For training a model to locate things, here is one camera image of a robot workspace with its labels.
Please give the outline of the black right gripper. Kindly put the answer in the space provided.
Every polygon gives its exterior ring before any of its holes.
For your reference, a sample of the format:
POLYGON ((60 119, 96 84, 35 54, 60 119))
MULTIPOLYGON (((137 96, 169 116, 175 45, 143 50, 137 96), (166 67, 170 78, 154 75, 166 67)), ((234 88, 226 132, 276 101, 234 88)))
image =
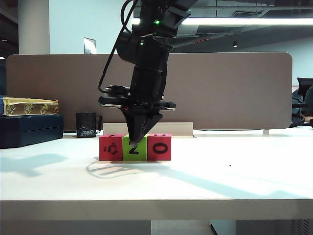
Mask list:
POLYGON ((171 101, 160 101, 154 104, 148 104, 142 101, 130 101, 129 98, 123 96, 101 96, 98 103, 103 107, 115 107, 123 113, 127 127, 130 142, 129 145, 138 145, 143 137, 163 118, 162 114, 145 117, 147 112, 159 112, 160 110, 174 111, 176 103, 171 101))

